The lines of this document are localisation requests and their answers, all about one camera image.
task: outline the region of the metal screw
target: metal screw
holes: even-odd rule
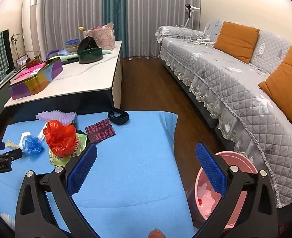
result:
[[[27,174],[26,174],[26,176],[27,177],[31,177],[33,174],[34,174],[33,171],[28,171]]]
[[[231,169],[232,172],[235,172],[235,173],[238,172],[238,167],[237,166],[231,166],[230,169]]]
[[[266,176],[266,175],[267,175],[267,173],[266,173],[265,170],[261,170],[261,171],[260,171],[260,174],[261,174],[262,176]]]
[[[55,172],[56,173],[61,173],[62,170],[63,170],[62,166],[58,166],[58,167],[55,168]]]

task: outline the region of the wall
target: wall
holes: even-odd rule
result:
[[[20,34],[17,41],[17,50],[21,55],[25,54],[23,44],[23,27],[22,27],[22,6],[23,0],[0,0],[0,32],[9,30],[9,36],[12,34]],[[17,56],[11,48],[13,59]]]
[[[292,41],[291,0],[201,0],[200,30],[210,19],[269,30]]]

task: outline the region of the picture frame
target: picture frame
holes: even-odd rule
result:
[[[26,65],[26,61],[28,59],[28,55],[25,54],[22,57],[18,58],[17,60],[15,60],[16,65],[20,65],[21,67]]]

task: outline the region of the purple handle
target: purple handle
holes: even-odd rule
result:
[[[46,60],[49,60],[49,55],[59,52],[59,49],[51,50],[46,54]]]

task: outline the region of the storage box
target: storage box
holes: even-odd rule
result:
[[[59,58],[50,59],[39,65],[23,70],[9,86],[13,100],[34,95],[45,87],[63,71]]]

